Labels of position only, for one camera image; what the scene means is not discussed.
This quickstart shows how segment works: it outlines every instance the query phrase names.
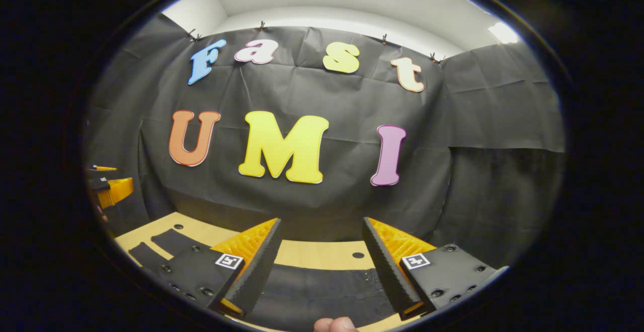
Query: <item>table surface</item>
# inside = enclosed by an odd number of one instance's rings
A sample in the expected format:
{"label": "table surface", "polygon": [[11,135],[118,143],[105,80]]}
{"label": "table surface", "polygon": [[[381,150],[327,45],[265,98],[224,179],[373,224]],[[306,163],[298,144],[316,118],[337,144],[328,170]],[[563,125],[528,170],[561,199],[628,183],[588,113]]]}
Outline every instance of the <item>table surface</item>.
{"label": "table surface", "polygon": [[[175,229],[175,224],[181,224],[183,228]],[[141,242],[146,243],[148,247],[159,253],[164,258],[172,258],[168,252],[161,249],[150,240],[152,236],[159,235],[168,229],[174,229],[174,231],[184,234],[185,236],[206,245],[216,245],[217,243],[228,240],[232,236],[239,234],[237,231],[214,226],[175,212],[159,220],[143,225],[138,229],[125,233],[116,238],[115,241],[120,245],[120,247],[122,247],[132,261],[140,266],[140,264],[127,253],[127,250],[136,247]],[[364,254],[364,257],[360,259],[353,257],[353,253],[356,252]],[[367,251],[366,245],[364,245],[363,241],[302,242],[283,240],[275,259],[275,263],[286,266],[320,270],[367,270],[374,268],[373,261],[369,256],[369,252]],[[276,329],[270,329],[237,320],[230,316],[228,316],[228,318],[253,326],[260,330],[277,331]],[[404,323],[412,322],[417,318],[419,317],[416,316],[403,322],[400,320],[398,314],[393,314],[376,323],[357,326],[357,329],[360,330],[360,332],[380,332],[381,330],[387,330]]]}

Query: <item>white wall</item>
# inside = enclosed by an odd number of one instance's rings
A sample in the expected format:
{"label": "white wall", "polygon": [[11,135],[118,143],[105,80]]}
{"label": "white wall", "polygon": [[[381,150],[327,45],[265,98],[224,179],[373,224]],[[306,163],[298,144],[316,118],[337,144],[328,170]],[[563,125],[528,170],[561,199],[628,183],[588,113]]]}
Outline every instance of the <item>white wall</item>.
{"label": "white wall", "polygon": [[207,34],[257,28],[262,20],[265,21],[266,27],[318,27],[344,30],[379,39],[387,34],[387,41],[425,55],[436,53],[435,56],[439,59],[463,52],[449,41],[402,21],[362,11],[330,7],[278,7],[229,16],[219,23],[213,32]]}
{"label": "white wall", "polygon": [[162,12],[193,36],[215,34],[215,29],[228,16],[219,0],[179,0]]}

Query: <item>foam letter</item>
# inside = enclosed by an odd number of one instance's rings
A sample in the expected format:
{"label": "foam letter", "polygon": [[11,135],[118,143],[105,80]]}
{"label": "foam letter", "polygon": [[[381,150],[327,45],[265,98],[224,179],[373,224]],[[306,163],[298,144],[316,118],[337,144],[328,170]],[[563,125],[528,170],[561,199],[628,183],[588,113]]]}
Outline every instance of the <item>foam letter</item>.
{"label": "foam letter", "polygon": [[412,59],[402,57],[391,60],[391,65],[398,67],[398,82],[400,85],[407,89],[407,91],[420,92],[425,89],[425,85],[421,82],[416,82],[416,75],[414,71],[421,71],[421,67],[413,64]]}
{"label": "foam letter", "polygon": [[327,46],[327,54],[322,58],[322,62],[329,70],[353,73],[360,67],[360,62],[356,58],[360,55],[360,50],[355,45],[336,41]]}
{"label": "foam letter", "polygon": [[170,157],[176,163],[189,165],[190,167],[194,167],[205,160],[210,146],[212,129],[220,118],[217,112],[202,112],[199,115],[199,120],[202,121],[202,125],[199,129],[197,146],[194,151],[188,152],[184,148],[184,137],[186,137],[188,122],[194,116],[195,114],[190,111],[176,111],[172,115],[174,123],[172,124],[172,131],[170,132]]}
{"label": "foam letter", "polygon": [[380,144],[380,160],[378,161],[378,170],[371,178],[371,185],[395,185],[400,180],[400,176],[396,174],[400,143],[407,133],[400,127],[384,124],[378,127],[378,134],[382,139],[382,143]]}
{"label": "foam letter", "polygon": [[248,134],[246,159],[239,165],[239,173],[260,178],[264,167],[260,165],[262,153],[269,172],[278,178],[288,160],[293,156],[293,166],[286,171],[286,178],[296,183],[319,184],[322,173],[318,170],[322,133],[329,122],[317,116],[304,116],[297,120],[286,138],[271,112],[255,111],[246,114],[251,129]]}
{"label": "foam letter", "polygon": [[278,42],[269,39],[258,39],[248,42],[244,48],[235,53],[235,60],[253,61],[255,64],[266,64],[273,60],[273,53],[278,48]]}
{"label": "foam letter", "polygon": [[193,61],[193,75],[188,80],[189,85],[210,73],[212,68],[208,66],[208,63],[212,64],[217,60],[217,48],[221,48],[224,45],[226,45],[226,41],[224,39],[220,39],[215,43],[206,46],[203,50],[196,52],[195,55],[191,57],[191,60]]}

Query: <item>black cloth wall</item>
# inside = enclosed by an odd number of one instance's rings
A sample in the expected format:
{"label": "black cloth wall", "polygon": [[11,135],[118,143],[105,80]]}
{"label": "black cloth wall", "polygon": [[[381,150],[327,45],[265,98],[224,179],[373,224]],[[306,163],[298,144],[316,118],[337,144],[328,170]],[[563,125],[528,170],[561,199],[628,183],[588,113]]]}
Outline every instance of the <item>black cloth wall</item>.
{"label": "black cloth wall", "polygon": [[[193,43],[165,16],[122,46],[88,105],[87,162],[119,169],[135,191],[105,210],[117,235],[179,211],[241,231],[273,217],[285,238],[359,240],[373,217],[432,243],[455,242],[498,267],[517,256],[545,222],[565,149],[556,92],[522,43],[462,53],[441,64],[413,50],[329,29],[269,27],[216,34]],[[188,85],[191,56],[219,39],[212,72]],[[253,39],[280,44],[268,64],[238,62]],[[326,70],[334,41],[356,45],[359,69]],[[410,57],[425,90],[398,84],[391,59]],[[172,114],[221,114],[197,167],[168,152]],[[272,112],[281,132],[306,115],[324,117],[319,185],[242,176],[251,111]],[[375,187],[380,137],[407,131],[394,186]],[[195,147],[200,123],[189,123]]]}

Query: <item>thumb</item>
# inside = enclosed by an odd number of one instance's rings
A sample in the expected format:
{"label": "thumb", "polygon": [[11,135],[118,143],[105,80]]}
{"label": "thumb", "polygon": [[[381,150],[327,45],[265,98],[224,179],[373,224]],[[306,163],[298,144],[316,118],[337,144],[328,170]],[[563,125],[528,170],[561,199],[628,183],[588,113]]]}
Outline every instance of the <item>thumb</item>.
{"label": "thumb", "polygon": [[336,318],[331,323],[331,332],[358,332],[349,317]]}

